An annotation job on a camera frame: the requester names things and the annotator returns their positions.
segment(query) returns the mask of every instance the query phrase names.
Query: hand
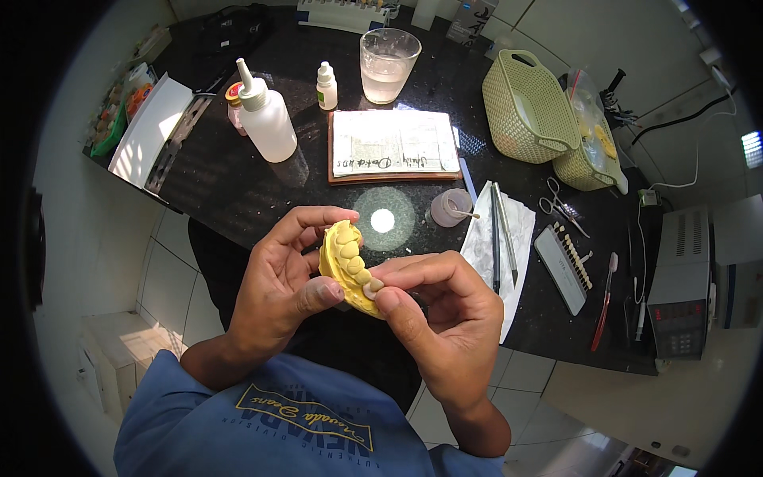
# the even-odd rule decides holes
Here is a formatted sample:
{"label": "hand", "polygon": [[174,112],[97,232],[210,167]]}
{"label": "hand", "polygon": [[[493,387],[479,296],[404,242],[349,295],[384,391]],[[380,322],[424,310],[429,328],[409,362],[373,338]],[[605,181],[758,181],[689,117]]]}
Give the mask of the hand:
{"label": "hand", "polygon": [[[452,250],[391,259],[370,272],[385,284],[376,305],[446,413],[483,408],[504,319],[501,298]],[[429,305],[428,320],[406,291]]]}
{"label": "hand", "polygon": [[295,207],[254,246],[227,332],[234,349],[264,362],[284,349],[305,318],[344,299],[334,279],[310,278],[318,271],[318,250],[302,250],[334,223],[358,218],[338,207]]}

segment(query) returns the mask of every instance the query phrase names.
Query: beige basket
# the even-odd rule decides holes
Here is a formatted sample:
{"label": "beige basket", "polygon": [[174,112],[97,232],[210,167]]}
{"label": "beige basket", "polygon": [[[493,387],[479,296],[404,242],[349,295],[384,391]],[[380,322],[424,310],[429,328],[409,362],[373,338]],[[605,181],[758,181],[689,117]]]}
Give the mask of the beige basket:
{"label": "beige basket", "polygon": [[[528,56],[536,65],[515,60],[515,54]],[[482,82],[482,96],[490,135],[501,154],[540,164],[580,146],[567,96],[554,75],[531,52],[499,51]],[[525,117],[517,101],[522,103]]]}
{"label": "beige basket", "polygon": [[[607,121],[602,119],[600,124],[610,142],[615,144]],[[620,177],[620,161],[617,158],[608,160],[607,170],[598,171],[588,160],[585,149],[579,147],[554,159],[554,172],[559,180],[570,187],[586,192],[595,191],[617,184],[617,179]]]}

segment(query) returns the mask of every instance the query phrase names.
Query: glass of water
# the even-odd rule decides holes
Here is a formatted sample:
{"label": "glass of water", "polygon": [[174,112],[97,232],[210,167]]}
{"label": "glass of water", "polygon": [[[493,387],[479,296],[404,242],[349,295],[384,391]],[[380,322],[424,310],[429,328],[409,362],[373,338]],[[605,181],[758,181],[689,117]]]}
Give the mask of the glass of water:
{"label": "glass of water", "polygon": [[421,42],[397,28],[378,28],[360,37],[360,78],[366,98],[377,105],[400,94],[421,53]]}

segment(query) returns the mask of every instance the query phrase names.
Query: white tissue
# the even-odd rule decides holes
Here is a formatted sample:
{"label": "white tissue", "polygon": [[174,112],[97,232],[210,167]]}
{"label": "white tissue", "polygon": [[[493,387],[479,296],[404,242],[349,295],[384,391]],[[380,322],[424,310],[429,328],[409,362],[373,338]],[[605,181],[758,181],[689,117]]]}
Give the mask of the white tissue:
{"label": "white tissue", "polygon": [[[491,231],[491,201],[490,187],[492,182],[487,181],[482,188],[474,212],[480,215],[479,219],[472,218],[469,229],[466,231],[464,245],[461,247],[461,255],[464,256],[477,273],[480,274],[490,288],[493,287],[493,235]],[[527,263],[530,261],[530,244],[533,239],[535,228],[535,212],[509,198],[503,192],[501,200],[504,201],[506,216],[511,229],[511,241],[514,245],[514,255],[517,258],[517,287],[514,287],[509,267],[509,252],[504,239],[504,233],[500,232],[501,238],[501,292],[499,296],[504,300],[504,324],[501,327],[501,341],[503,343],[509,328],[517,313],[517,306],[522,295],[522,286],[527,274]]]}

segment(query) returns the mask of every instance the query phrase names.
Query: clear plastic cup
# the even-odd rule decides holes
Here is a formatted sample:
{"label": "clear plastic cup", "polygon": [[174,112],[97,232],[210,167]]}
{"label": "clear plastic cup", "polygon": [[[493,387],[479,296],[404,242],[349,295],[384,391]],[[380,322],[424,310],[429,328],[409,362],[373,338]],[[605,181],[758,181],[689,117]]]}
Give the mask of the clear plastic cup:
{"label": "clear plastic cup", "polygon": [[443,227],[455,227],[468,215],[461,212],[472,211],[472,198],[464,189],[449,189],[438,195],[432,201],[430,213],[432,219]]}
{"label": "clear plastic cup", "polygon": [[377,28],[360,37],[360,79],[366,98],[377,105],[393,102],[419,53],[421,42],[397,28]]}

